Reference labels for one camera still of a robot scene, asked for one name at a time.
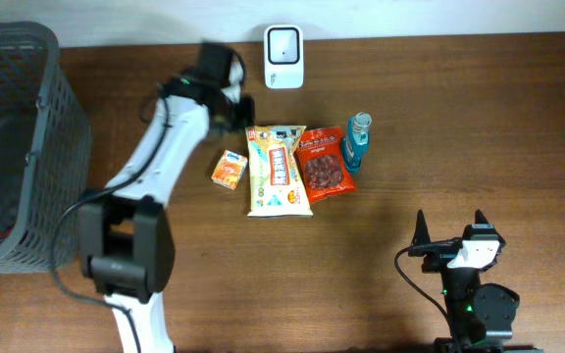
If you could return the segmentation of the small orange box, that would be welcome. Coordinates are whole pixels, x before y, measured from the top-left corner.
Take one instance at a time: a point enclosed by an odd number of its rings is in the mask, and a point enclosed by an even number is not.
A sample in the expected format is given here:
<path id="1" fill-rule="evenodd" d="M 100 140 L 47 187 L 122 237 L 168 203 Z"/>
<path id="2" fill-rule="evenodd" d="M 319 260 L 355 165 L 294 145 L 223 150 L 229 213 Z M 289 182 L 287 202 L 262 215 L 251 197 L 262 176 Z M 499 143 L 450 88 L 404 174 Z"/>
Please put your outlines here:
<path id="1" fill-rule="evenodd" d="M 235 190 L 247 165 L 247 157 L 225 150 L 212 173 L 211 180 Z"/>

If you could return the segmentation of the red snack bag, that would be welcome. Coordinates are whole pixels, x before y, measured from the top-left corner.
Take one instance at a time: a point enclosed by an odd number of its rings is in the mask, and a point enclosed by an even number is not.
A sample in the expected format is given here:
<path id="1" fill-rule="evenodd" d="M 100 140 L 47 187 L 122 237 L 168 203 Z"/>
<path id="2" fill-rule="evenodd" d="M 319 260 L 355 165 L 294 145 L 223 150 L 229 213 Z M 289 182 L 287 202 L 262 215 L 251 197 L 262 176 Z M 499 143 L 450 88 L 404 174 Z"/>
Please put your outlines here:
<path id="1" fill-rule="evenodd" d="M 310 204 L 357 190 L 340 151 L 342 139 L 340 126 L 306 130 L 301 135 L 295 153 Z"/>

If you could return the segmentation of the blue mouthwash bottle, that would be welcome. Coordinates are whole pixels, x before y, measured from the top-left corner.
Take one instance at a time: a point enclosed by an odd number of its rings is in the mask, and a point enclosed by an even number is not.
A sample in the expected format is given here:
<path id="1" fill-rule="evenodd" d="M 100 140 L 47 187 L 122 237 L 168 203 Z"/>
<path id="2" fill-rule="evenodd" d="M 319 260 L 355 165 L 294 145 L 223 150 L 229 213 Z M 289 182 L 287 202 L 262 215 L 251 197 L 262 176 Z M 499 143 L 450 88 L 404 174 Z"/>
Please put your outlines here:
<path id="1" fill-rule="evenodd" d="M 341 142 L 341 153 L 346 169 L 353 175 L 359 172 L 361 161 L 369 149 L 372 118 L 360 112 L 348 120 L 347 134 Z"/>

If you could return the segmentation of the cream chocolate chip bag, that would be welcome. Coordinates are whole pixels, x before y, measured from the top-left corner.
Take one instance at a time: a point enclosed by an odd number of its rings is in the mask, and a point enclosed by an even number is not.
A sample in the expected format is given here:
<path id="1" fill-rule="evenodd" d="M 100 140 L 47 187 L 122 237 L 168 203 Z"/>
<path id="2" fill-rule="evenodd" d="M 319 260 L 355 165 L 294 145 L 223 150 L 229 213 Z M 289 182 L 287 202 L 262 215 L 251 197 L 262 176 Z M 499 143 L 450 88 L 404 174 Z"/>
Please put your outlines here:
<path id="1" fill-rule="evenodd" d="M 306 126 L 250 126 L 246 129 L 250 218 L 312 217 L 294 152 Z"/>

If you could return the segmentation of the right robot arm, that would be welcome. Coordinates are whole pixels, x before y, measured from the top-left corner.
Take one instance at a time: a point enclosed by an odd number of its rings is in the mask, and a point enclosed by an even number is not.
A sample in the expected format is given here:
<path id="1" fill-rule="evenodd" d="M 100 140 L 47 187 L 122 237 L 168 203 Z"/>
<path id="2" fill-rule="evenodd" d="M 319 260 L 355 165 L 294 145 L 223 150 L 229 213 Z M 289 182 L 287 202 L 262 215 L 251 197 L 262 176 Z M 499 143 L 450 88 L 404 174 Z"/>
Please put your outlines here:
<path id="1" fill-rule="evenodd" d="M 482 211 L 459 237 L 433 241 L 422 211 L 416 215 L 411 244 L 398 251 L 394 265 L 400 276 L 438 308 L 450 337 L 437 338 L 435 352 L 537 352 L 533 345 L 509 345 L 512 324 L 520 305 L 517 292 L 496 283 L 483 283 L 480 274 L 497 263 L 506 245 Z M 439 304 L 406 275 L 399 265 L 402 255 L 421 257 L 424 274 L 441 276 L 444 303 Z"/>

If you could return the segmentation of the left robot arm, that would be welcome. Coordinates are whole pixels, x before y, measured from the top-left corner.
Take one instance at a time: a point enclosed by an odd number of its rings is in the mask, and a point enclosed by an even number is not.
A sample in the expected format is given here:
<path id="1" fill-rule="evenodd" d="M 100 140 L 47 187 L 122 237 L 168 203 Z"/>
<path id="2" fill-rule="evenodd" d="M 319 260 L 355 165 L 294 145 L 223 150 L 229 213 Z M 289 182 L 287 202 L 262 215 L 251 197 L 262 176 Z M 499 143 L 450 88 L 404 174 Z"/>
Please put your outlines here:
<path id="1" fill-rule="evenodd" d="M 154 115 L 127 163 L 77 209 L 81 272 L 111 308 L 126 352 L 176 349 L 163 302 L 176 257 L 166 210 L 209 132 L 252 124 L 253 100 L 241 92 L 245 80 L 234 49 L 202 43 L 195 65 L 159 86 Z"/>

